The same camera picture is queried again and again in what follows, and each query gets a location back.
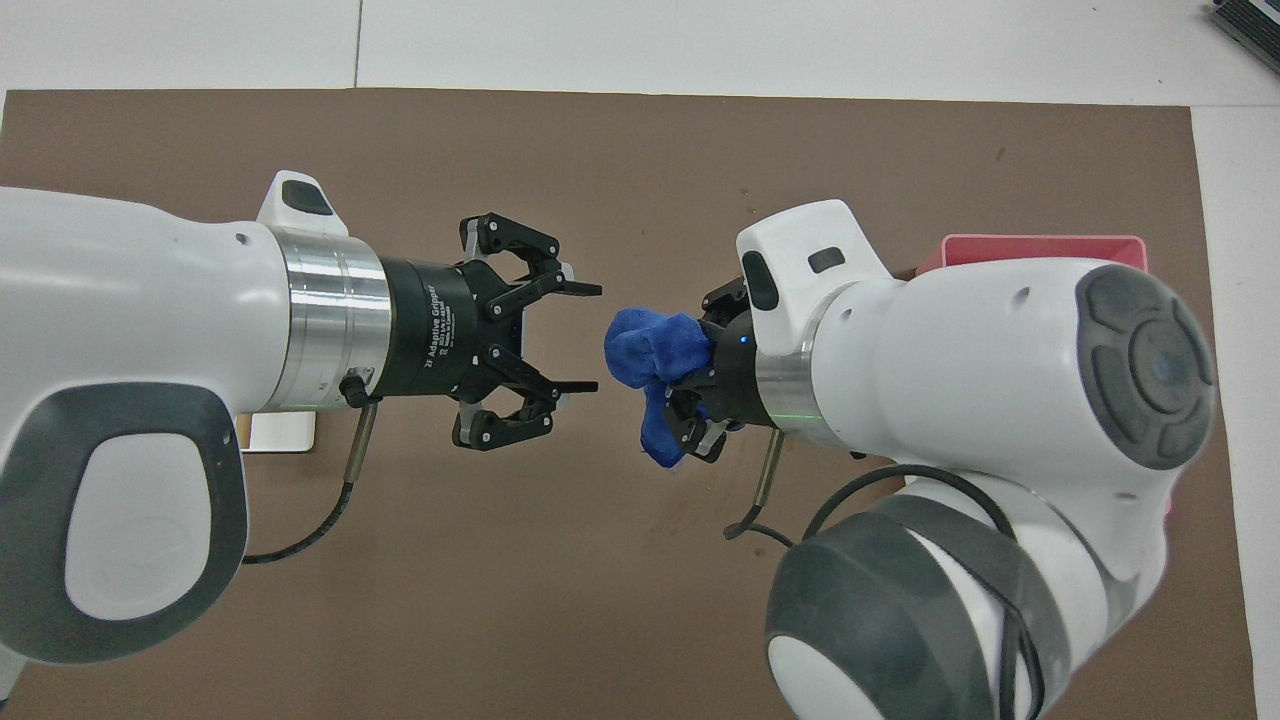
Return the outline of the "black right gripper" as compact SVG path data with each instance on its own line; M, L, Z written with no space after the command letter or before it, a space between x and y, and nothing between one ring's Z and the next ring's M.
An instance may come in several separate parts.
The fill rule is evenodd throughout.
M713 342L707 383L671 386L663 401L666 429L682 455L716 462L728 433L741 430L741 425L762 424L750 307L742 277L714 288L701 301L698 323Z

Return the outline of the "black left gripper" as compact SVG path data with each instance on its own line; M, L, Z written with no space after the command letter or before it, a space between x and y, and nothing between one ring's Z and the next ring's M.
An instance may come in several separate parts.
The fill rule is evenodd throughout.
M595 393L599 383L552 380L526 363L515 314L549 293L594 297L603 288L573 278L556 237L495 213L461 220L460 240L470 261L381 260L393 319L379 395L458 397L458 447L489 451L547 436L568 397ZM527 265L513 284L485 263L500 252ZM498 388L520 396L520 409L506 416L486 410L484 398Z

